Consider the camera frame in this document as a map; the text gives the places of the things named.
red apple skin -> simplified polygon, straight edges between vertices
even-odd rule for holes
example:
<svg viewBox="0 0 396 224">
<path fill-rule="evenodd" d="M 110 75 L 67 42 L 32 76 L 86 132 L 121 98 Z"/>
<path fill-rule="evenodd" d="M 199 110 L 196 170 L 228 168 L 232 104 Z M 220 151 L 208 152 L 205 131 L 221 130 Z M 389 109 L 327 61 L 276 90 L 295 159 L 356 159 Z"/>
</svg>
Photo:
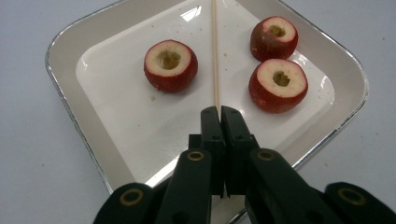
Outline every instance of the red apple skin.
<svg viewBox="0 0 396 224">
<path fill-rule="evenodd" d="M 268 31 L 268 25 L 266 25 L 266 23 L 273 19 L 282 19 L 288 22 L 295 32 L 293 39 L 284 42 L 282 37 L 271 34 Z M 264 62 L 268 59 L 288 59 L 295 51 L 297 42 L 298 33 L 290 21 L 283 17 L 270 17 L 259 22 L 254 27 L 250 36 L 250 52 L 253 57 L 260 62 Z"/>
<path fill-rule="evenodd" d="M 162 42 L 165 41 L 171 41 L 183 45 L 188 50 L 188 53 L 191 56 L 191 61 L 189 65 L 185 68 L 185 70 L 182 73 L 180 73 L 177 76 L 163 77 L 161 76 L 161 74 L 155 74 L 149 70 L 149 67 L 146 63 L 146 58 L 148 57 L 148 55 L 146 54 L 145 64 L 144 64 L 144 72 L 146 78 L 148 79 L 148 82 L 159 91 L 170 92 L 170 93 L 184 91 L 190 86 L 192 80 L 195 78 L 198 72 L 197 56 L 190 47 L 188 47 L 187 45 L 181 42 L 178 42 L 176 40 L 164 40 Z M 151 47 L 148 50 L 148 52 L 151 49 L 155 48 L 157 45 L 161 44 L 162 42 Z"/>
<path fill-rule="evenodd" d="M 308 92 L 308 82 L 306 80 L 306 76 L 304 76 L 306 86 L 303 91 L 292 96 L 292 97 L 279 97 L 269 92 L 264 86 L 259 82 L 257 75 L 260 66 L 263 63 L 259 64 L 254 70 L 253 74 L 250 77 L 250 81 L 248 83 L 248 91 L 250 93 L 250 97 L 252 101 L 263 111 L 270 114 L 281 114 L 287 111 L 292 110 L 297 104 L 299 104 L 306 96 Z"/>
</svg>

red apple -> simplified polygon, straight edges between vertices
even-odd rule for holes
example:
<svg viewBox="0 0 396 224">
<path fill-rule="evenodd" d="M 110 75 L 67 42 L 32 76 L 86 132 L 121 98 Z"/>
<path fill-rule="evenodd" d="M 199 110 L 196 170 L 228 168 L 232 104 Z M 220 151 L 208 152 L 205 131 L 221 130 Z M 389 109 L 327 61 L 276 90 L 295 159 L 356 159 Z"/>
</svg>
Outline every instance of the red apple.
<svg viewBox="0 0 396 224">
<path fill-rule="evenodd" d="M 270 59 L 254 70 L 248 90 L 260 109 L 280 114 L 293 109 L 305 98 L 308 82 L 299 64 L 284 59 Z"/>
<path fill-rule="evenodd" d="M 164 40 L 148 50 L 144 71 L 149 83 L 159 91 L 179 92 L 195 78 L 198 60 L 187 45 Z"/>
<path fill-rule="evenodd" d="M 270 17 L 259 22 L 251 32 L 250 51 L 264 62 L 268 59 L 288 59 L 295 51 L 298 33 L 294 25 L 283 17 Z"/>
</svg>

metal tray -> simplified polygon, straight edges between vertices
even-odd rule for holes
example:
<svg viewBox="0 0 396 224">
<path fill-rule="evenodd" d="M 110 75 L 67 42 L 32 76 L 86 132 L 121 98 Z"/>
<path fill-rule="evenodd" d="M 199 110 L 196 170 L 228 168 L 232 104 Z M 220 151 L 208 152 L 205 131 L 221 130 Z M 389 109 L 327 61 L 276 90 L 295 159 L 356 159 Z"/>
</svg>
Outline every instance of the metal tray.
<svg viewBox="0 0 396 224">
<path fill-rule="evenodd" d="M 300 38 L 290 59 L 309 83 L 305 99 L 281 115 L 260 111 L 248 95 L 248 79 L 259 64 L 248 49 L 250 32 L 274 15 L 296 26 Z M 281 152 L 293 167 L 364 105 L 368 82 L 358 60 L 282 2 L 118 2 L 70 24 L 46 56 L 49 75 L 110 192 L 133 181 L 155 186 L 172 173 L 188 134 L 200 132 L 200 111 L 215 104 L 213 36 L 219 105 L 238 109 L 260 146 Z M 147 50 L 165 39 L 187 44 L 198 57 L 197 77 L 181 93 L 157 91 L 144 76 Z M 212 220 L 230 220 L 242 207 L 241 197 L 215 199 Z"/>
</svg>

gray tabletop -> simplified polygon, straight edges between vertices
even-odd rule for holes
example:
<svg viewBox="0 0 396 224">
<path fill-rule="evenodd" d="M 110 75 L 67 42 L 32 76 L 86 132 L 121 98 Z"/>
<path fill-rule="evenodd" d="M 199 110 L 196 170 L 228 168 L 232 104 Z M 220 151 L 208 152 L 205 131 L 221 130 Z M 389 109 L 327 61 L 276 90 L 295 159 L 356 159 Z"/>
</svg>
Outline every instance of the gray tabletop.
<svg viewBox="0 0 396 224">
<path fill-rule="evenodd" d="M 0 4 L 0 223 L 92 223 L 105 184 L 46 71 L 52 38 L 113 0 Z M 369 80 L 365 106 L 299 170 L 324 190 L 345 181 L 396 211 L 396 2 L 287 0 L 349 49 Z"/>
</svg>

tray rim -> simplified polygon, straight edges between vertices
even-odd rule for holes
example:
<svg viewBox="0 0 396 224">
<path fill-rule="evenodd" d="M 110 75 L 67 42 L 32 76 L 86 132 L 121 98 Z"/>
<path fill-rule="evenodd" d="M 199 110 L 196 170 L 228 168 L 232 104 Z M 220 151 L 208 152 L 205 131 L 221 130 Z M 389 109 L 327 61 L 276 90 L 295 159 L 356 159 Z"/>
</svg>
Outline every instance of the tray rim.
<svg viewBox="0 0 396 224">
<path fill-rule="evenodd" d="M 47 48 L 47 52 L 45 55 L 45 66 L 47 69 L 47 72 L 49 74 L 49 77 L 56 89 L 56 91 L 58 92 L 61 101 L 64 104 L 64 107 L 67 111 L 67 113 L 69 114 L 70 119 L 73 121 L 76 130 L 78 131 L 78 134 L 80 135 L 85 147 L 88 149 L 90 156 L 96 166 L 96 168 L 99 171 L 99 174 L 101 175 L 101 177 L 103 178 L 104 184 L 106 185 L 106 188 L 108 190 L 108 192 L 111 194 L 113 192 L 113 188 L 111 188 L 108 178 L 106 177 L 106 173 L 104 172 L 104 170 L 102 169 L 100 163 L 98 162 L 98 160 L 95 157 L 95 154 L 93 153 L 92 147 L 88 142 L 88 139 L 86 137 L 86 135 L 84 134 L 84 132 L 82 131 L 75 114 L 73 113 L 70 104 L 68 103 L 68 100 L 66 99 L 66 96 L 64 94 L 63 89 L 61 88 L 61 85 L 59 84 L 59 81 L 57 79 L 57 77 L 55 76 L 54 72 L 52 71 L 52 66 L 50 64 L 50 56 L 51 56 L 51 52 L 52 52 L 52 48 L 53 46 L 55 46 L 55 44 L 57 43 L 57 41 L 64 35 L 64 33 L 66 33 L 69 29 L 75 27 L 76 25 L 78 25 L 81 22 L 84 22 L 85 20 L 88 20 L 112 7 L 115 7 L 117 5 L 120 5 L 124 2 L 127 2 L 129 0 L 120 0 L 116 3 L 113 3 L 111 5 L 108 5 L 107 7 L 103 7 L 101 9 L 98 9 L 96 11 L 94 11 L 91 14 L 88 14 L 76 21 L 71 22 L 70 24 L 66 25 L 55 37 L 53 37 L 53 39 L 51 40 L 48 48 Z M 320 148 L 322 148 L 325 144 L 327 144 L 331 139 L 333 139 L 346 125 L 348 125 L 348 123 L 355 117 L 355 115 L 362 109 L 362 107 L 365 105 L 368 95 L 369 95 L 369 82 L 367 79 L 367 75 L 365 73 L 365 70 L 361 64 L 361 62 L 359 61 L 359 59 L 353 54 L 351 53 L 346 47 L 344 47 L 342 44 L 340 44 L 339 42 L 337 42 L 335 39 L 333 39 L 332 37 L 330 37 L 329 35 L 327 35 L 325 32 L 323 32 L 321 29 L 319 29 L 314 23 L 312 23 L 311 21 L 309 21 L 308 19 L 306 19 L 304 16 L 302 16 L 300 13 L 298 13 L 297 11 L 295 11 L 293 8 L 291 8 L 289 5 L 287 5 L 286 3 L 284 3 L 281 0 L 274 0 L 276 2 L 279 2 L 280 4 L 283 5 L 283 7 L 285 7 L 286 9 L 290 10 L 292 13 L 296 14 L 298 17 L 300 17 L 303 21 L 307 22 L 313 29 L 317 30 L 321 35 L 323 35 L 324 37 L 326 37 L 328 40 L 330 40 L 331 42 L 333 42 L 337 47 L 339 47 L 342 51 L 344 51 L 346 54 L 349 55 L 349 57 L 356 63 L 356 65 L 359 67 L 360 71 L 361 71 L 361 75 L 362 75 L 362 79 L 363 79 L 363 83 L 364 83 L 364 94 L 361 96 L 361 102 L 355 107 L 355 109 L 341 122 L 339 123 L 339 125 L 334 128 L 334 130 L 332 130 L 331 132 L 329 132 L 327 135 L 325 135 L 320 141 L 318 141 L 312 148 L 310 148 L 299 160 L 297 160 L 297 162 L 295 162 L 294 164 L 292 164 L 291 166 L 294 169 L 298 169 L 301 165 L 303 165 L 306 161 L 308 161 L 309 158 L 311 158 L 316 152 L 318 152 L 318 150 Z"/>
</svg>

